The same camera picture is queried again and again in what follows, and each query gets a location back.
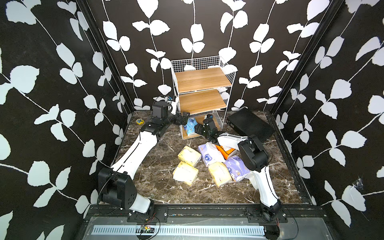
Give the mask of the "light blue tissue pack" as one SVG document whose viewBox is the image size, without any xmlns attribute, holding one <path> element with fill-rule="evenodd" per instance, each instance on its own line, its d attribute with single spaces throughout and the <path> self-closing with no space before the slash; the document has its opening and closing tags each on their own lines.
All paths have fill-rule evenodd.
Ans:
<svg viewBox="0 0 384 240">
<path fill-rule="evenodd" d="M 195 134 L 195 126 L 197 125 L 195 118 L 191 117 L 188 119 L 187 124 L 184 125 L 184 130 L 186 131 L 187 136 Z"/>
</svg>

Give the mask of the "purple tissue pack front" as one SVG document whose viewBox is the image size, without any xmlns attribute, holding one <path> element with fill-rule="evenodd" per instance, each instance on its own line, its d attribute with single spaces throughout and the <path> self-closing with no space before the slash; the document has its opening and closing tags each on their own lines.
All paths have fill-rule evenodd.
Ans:
<svg viewBox="0 0 384 240">
<path fill-rule="evenodd" d="M 221 152 L 217 149 L 216 145 L 212 143 L 205 143 L 200 146 L 198 146 L 198 151 L 202 155 L 202 160 L 206 167 L 209 167 L 210 165 L 214 163 L 224 163 L 225 159 Z"/>
</svg>

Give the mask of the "purple tissue pack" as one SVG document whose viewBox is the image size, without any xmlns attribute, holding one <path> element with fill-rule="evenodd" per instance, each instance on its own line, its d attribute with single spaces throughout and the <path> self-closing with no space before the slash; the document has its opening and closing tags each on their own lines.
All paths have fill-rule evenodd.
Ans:
<svg viewBox="0 0 384 240">
<path fill-rule="evenodd" d="M 214 163 L 224 163 L 225 159 L 221 152 L 217 149 L 216 145 L 212 143 L 205 143 L 200 146 L 198 146 L 198 151 L 202 155 L 202 160 L 206 167 L 209 167 L 210 165 Z"/>
<path fill-rule="evenodd" d="M 225 161 L 225 165 L 234 182 L 240 182 L 250 173 L 239 156 L 232 156 Z"/>
</svg>

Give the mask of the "orange tissue pack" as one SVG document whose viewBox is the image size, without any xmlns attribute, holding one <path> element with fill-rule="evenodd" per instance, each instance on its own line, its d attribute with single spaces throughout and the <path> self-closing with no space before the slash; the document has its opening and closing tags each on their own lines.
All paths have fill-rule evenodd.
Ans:
<svg viewBox="0 0 384 240">
<path fill-rule="evenodd" d="M 234 148 L 218 146 L 218 145 L 216 145 L 216 148 L 223 155 L 225 160 L 227 160 L 228 158 L 230 158 L 230 157 L 232 157 L 238 153 L 238 150 L 236 150 Z"/>
</svg>

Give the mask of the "green floral tissue pack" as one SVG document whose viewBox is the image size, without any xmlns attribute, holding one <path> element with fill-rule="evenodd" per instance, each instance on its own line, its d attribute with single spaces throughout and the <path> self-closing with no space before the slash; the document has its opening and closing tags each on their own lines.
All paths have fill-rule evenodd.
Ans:
<svg viewBox="0 0 384 240">
<path fill-rule="evenodd" d="M 185 146 L 180 153 L 178 154 L 178 159 L 192 167 L 195 167 L 197 163 L 201 160 L 201 154 L 190 148 L 189 146 Z"/>
</svg>

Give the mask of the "yellow tissue pack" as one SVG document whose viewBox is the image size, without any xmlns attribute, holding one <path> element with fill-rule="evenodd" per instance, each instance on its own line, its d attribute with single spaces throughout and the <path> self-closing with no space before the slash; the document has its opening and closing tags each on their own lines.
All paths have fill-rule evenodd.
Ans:
<svg viewBox="0 0 384 240">
<path fill-rule="evenodd" d="M 218 188 L 233 180 L 226 165 L 222 162 L 209 165 L 208 170 Z"/>
<path fill-rule="evenodd" d="M 173 179 L 192 186 L 198 176 L 199 170 L 185 162 L 180 162 L 173 172 Z"/>
</svg>

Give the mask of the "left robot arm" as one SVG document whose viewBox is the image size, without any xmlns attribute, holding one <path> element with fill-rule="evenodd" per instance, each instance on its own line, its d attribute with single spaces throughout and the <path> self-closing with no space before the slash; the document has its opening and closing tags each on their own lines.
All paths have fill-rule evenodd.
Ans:
<svg viewBox="0 0 384 240">
<path fill-rule="evenodd" d="M 142 125 L 138 137 L 127 152 L 111 167 L 98 173 L 98 201 L 141 214 L 153 213 L 154 201 L 140 195 L 134 176 L 153 147 L 171 125 L 186 125 L 189 112 L 177 112 L 177 102 L 154 102 L 152 115 Z"/>
</svg>

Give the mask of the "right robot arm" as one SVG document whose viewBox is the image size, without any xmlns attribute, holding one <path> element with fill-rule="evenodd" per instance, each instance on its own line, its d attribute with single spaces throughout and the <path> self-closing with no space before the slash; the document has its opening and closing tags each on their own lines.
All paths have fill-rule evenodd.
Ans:
<svg viewBox="0 0 384 240">
<path fill-rule="evenodd" d="M 207 117 L 203 124 L 195 126 L 195 133 L 205 137 L 217 146 L 236 149 L 240 152 L 242 161 L 250 170 L 247 178 L 260 193 L 261 217 L 265 222 L 276 219 L 282 208 L 270 177 L 269 155 L 261 141 L 255 136 L 232 135 L 219 131 L 212 118 Z"/>
</svg>

